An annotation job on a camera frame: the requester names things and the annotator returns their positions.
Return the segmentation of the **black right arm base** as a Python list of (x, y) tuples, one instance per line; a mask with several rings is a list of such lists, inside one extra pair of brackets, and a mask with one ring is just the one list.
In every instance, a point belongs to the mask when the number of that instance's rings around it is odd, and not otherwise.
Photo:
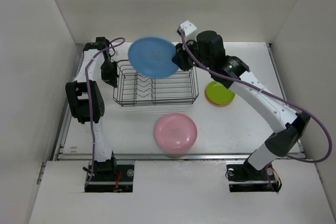
[(231, 193), (273, 192), (278, 193), (282, 181), (272, 163), (256, 170), (247, 162), (226, 163), (226, 178)]

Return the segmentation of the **grey wire dish rack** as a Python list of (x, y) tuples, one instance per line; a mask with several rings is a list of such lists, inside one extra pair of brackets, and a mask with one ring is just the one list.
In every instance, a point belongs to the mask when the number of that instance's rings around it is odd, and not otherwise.
[(120, 106), (193, 104), (199, 96), (196, 68), (178, 70), (167, 78), (137, 72), (128, 60), (117, 62), (118, 86), (113, 100)]

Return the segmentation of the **orange plate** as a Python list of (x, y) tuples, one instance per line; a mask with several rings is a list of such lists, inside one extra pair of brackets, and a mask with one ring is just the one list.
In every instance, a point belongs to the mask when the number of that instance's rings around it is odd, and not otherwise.
[(235, 98), (236, 94), (233, 92), (224, 92), (224, 93), (207, 93), (205, 92), (205, 97), (207, 101), (218, 107), (224, 107), (231, 104)]

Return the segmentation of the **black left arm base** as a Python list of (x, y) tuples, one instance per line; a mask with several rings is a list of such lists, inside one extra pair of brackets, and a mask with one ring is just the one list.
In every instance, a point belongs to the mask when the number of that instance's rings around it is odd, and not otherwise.
[(87, 173), (84, 190), (86, 193), (132, 193), (135, 173), (134, 163), (106, 161), (94, 162), (94, 174), (91, 164), (83, 167)]

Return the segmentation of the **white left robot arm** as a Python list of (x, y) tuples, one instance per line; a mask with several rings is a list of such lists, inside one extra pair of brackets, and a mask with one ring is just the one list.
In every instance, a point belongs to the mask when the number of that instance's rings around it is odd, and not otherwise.
[(95, 162), (106, 162), (112, 157), (112, 149), (103, 132), (105, 105), (98, 87), (99, 80), (113, 88), (118, 86), (117, 63), (111, 60), (111, 50), (114, 51), (105, 37), (85, 44), (80, 70), (65, 86), (72, 117), (91, 134), (88, 139), (93, 145)]

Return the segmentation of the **pink plate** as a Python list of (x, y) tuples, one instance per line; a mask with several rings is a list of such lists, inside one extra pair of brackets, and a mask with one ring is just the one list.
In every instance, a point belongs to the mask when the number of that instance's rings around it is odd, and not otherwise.
[(157, 145), (168, 153), (185, 153), (196, 142), (197, 127), (194, 121), (182, 113), (170, 113), (155, 125)]

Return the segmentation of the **blue plate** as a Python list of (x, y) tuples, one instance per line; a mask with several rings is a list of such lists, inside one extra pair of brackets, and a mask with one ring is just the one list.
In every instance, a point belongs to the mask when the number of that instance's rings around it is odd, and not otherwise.
[(146, 77), (167, 78), (179, 70), (172, 61), (175, 54), (173, 43), (161, 37), (148, 36), (131, 44), (128, 60), (137, 72)]

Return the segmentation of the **green plate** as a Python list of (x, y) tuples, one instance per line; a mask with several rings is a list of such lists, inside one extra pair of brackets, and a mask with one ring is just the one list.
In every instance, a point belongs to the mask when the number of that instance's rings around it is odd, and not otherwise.
[(228, 90), (221, 83), (216, 81), (212, 81), (207, 85), (205, 93), (207, 98), (216, 105), (227, 105), (235, 98), (234, 92)]

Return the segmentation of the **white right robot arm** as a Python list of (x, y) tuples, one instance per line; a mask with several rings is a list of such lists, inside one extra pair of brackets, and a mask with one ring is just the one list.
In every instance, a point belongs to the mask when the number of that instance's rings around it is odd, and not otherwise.
[(223, 39), (216, 32), (204, 31), (196, 40), (187, 40), (189, 33), (183, 29), (177, 33), (182, 41), (175, 46), (172, 61), (183, 71), (191, 67), (207, 71), (215, 81), (245, 100), (272, 129), (272, 135), (243, 164), (244, 175), (256, 178), (276, 158), (289, 153), (304, 133), (310, 115), (295, 111), (284, 99), (270, 93), (245, 62), (226, 54)]

